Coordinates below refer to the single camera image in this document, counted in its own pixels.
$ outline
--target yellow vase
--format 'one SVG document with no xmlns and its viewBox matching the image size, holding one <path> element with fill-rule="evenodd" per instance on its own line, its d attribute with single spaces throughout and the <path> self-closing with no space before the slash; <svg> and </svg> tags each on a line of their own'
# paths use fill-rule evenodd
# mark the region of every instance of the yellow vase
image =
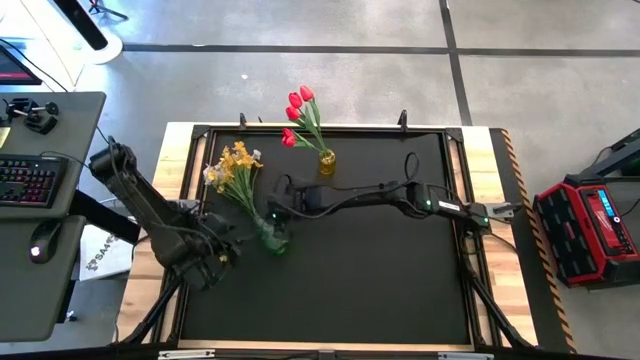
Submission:
<svg viewBox="0 0 640 360">
<path fill-rule="evenodd" d="M 318 159 L 318 170 L 321 175 L 329 177 L 336 172 L 336 154 L 328 150 L 325 154 L 320 154 Z"/>
</svg>

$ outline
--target wooden table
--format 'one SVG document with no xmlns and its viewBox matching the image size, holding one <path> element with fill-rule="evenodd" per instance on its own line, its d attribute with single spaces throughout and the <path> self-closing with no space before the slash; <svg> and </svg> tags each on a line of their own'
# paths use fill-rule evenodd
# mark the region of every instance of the wooden table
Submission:
<svg viewBox="0 0 640 360">
<path fill-rule="evenodd" d="M 206 123 L 169 123 L 165 132 L 164 141 L 160 150 L 160 157 L 153 178 L 153 186 L 167 199 L 178 199 L 185 174 L 187 153 L 191 143 L 191 135 L 194 125 L 207 125 Z M 262 126 L 262 124 L 250 124 L 249 126 Z M 358 127 L 363 125 L 336 125 Z M 504 201 L 498 165 L 494 156 L 492 140 L 489 129 L 486 127 L 462 127 L 464 146 L 466 151 L 467 166 L 470 171 L 471 183 L 476 202 L 500 203 Z M 450 149 L 456 174 L 457 190 L 461 198 L 465 200 L 464 187 L 461 179 L 459 154 L 450 142 Z M 196 162 L 201 162 L 204 154 L 204 141 L 198 144 Z M 194 174 L 199 172 L 199 167 L 194 167 Z M 189 199 L 195 199 L 198 176 L 192 176 L 189 188 Z M 513 243 L 511 226 L 492 220 L 493 231 Z M 509 321 L 518 329 L 520 334 L 529 342 L 537 344 L 536 333 L 531 318 L 529 303 L 520 271 L 520 263 L 517 254 L 504 244 L 486 236 L 484 248 L 491 280 L 494 299 L 503 310 Z M 135 250 L 135 258 L 129 275 L 129 281 L 124 293 L 118 328 L 123 338 L 133 331 L 138 322 L 144 317 L 156 300 L 163 276 L 163 268 L 156 262 L 148 241 L 140 243 Z M 168 305 L 168 312 L 164 319 L 161 338 L 168 336 L 173 319 L 175 298 Z M 491 342 L 489 322 L 486 309 L 476 296 L 476 305 L 480 316 L 482 335 Z M 503 344 L 508 342 L 503 337 Z M 470 351 L 469 345 L 400 345 L 400 344 L 326 344 L 326 343 L 274 343 L 274 342 L 248 342 L 248 341 L 199 341 L 181 340 L 180 347 L 185 348 L 260 348 L 260 349 L 334 349 L 334 350 L 393 350 L 393 351 Z"/>
</svg>

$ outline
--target black table surface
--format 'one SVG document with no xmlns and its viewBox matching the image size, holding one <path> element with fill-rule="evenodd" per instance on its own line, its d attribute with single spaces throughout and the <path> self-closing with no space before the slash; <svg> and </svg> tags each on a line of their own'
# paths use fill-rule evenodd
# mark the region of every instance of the black table surface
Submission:
<svg viewBox="0 0 640 360">
<path fill-rule="evenodd" d="M 28 97 L 43 106 L 58 104 L 57 126 L 41 135 L 16 119 L 0 154 L 39 155 L 57 151 L 83 160 L 87 157 L 106 95 L 87 93 L 3 93 L 2 98 Z M 69 161 L 51 209 L 0 207 L 0 341 L 39 341 L 51 335 L 78 252 L 84 217 L 64 220 L 55 255 L 46 264 L 28 257 L 31 234 L 45 218 L 67 215 L 82 165 Z"/>
<path fill-rule="evenodd" d="M 403 163 L 410 151 L 420 157 L 416 179 L 445 185 L 435 135 L 404 140 L 366 136 L 327 139 L 337 154 L 333 185 L 403 181 Z M 214 159 L 224 145 L 233 146 L 238 139 L 219 133 Z M 242 139 L 249 152 L 258 149 L 263 154 L 257 199 L 285 172 L 315 179 L 313 151 L 285 148 L 280 135 Z M 236 205 L 215 191 L 207 194 L 214 211 L 251 235 L 251 222 Z M 264 204 L 257 206 L 264 213 Z M 395 208 L 377 206 L 297 221 L 292 230 L 284 255 L 271 255 L 259 239 L 248 239 L 239 266 L 224 281 L 209 291 L 190 291 L 182 338 L 469 344 L 450 221 L 414 220 Z"/>
</svg>

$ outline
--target gray floor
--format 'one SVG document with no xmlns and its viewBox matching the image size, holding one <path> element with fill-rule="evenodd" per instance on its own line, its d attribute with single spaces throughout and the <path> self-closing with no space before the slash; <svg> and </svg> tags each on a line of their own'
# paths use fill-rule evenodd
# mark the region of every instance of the gray floor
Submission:
<svg viewBox="0 0 640 360">
<path fill-rule="evenodd" d="M 131 19 L 95 20 L 131 43 L 446 47 L 437 0 L 107 4 Z M 640 47 L 640 4 L 632 0 L 450 0 L 449 8 L 461 48 Z M 638 127 L 638 57 L 460 62 L 473 124 L 511 132 L 531 195 Z M 406 108 L 414 124 L 461 123 L 448 55 L 125 52 L 87 66 L 78 90 L 107 93 L 102 129 L 131 145 L 151 178 L 167 122 L 235 122 L 240 112 L 282 121 L 286 95 L 300 83 L 314 87 L 327 122 L 395 123 Z M 103 146 L 96 137 L 92 152 Z M 81 188 L 110 197 L 87 174 Z M 108 292 L 101 301 L 110 305 L 92 310 L 94 291 Z M 60 325 L 44 344 L 0 345 L 0 352 L 106 344 L 121 294 L 103 281 L 87 284 L 74 294 L 85 322 Z M 562 294 L 580 352 L 638 358 L 640 286 Z"/>
</svg>

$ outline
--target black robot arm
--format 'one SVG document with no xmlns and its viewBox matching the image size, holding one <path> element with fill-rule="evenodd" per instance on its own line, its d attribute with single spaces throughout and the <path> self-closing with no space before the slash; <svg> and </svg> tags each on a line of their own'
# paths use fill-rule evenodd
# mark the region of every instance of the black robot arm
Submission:
<svg viewBox="0 0 640 360">
<path fill-rule="evenodd" d="M 109 137 L 109 146 L 91 156 L 89 169 L 147 231 L 153 253 L 169 271 L 170 283 L 125 343 L 141 343 L 176 289 L 186 282 L 204 290 L 216 284 L 240 255 L 224 219 L 199 216 L 165 200 L 138 172 L 131 149 Z"/>
<path fill-rule="evenodd" d="M 275 229 L 286 234 L 286 224 L 295 219 L 318 219 L 333 214 L 341 209 L 387 205 L 394 206 L 404 215 L 415 219 L 425 219 L 431 215 L 442 216 L 461 224 L 462 231 L 476 234 L 490 233 L 489 217 L 483 204 L 462 204 L 439 197 L 434 189 L 441 188 L 449 193 L 451 190 L 435 185 L 407 180 L 404 183 L 388 182 L 377 186 L 340 189 L 327 185 L 295 185 L 290 176 L 284 195 L 271 194 L 267 198 L 269 212 L 268 222 Z M 328 202 L 327 197 L 335 199 L 336 193 L 346 193 L 338 201 Z M 473 269 L 466 245 L 466 236 L 459 237 L 458 248 L 462 250 L 461 260 L 463 276 L 476 291 L 487 311 L 496 320 L 500 330 L 514 348 L 531 348 L 518 331 L 511 325 L 507 317 L 493 300 L 488 289 Z"/>
</svg>

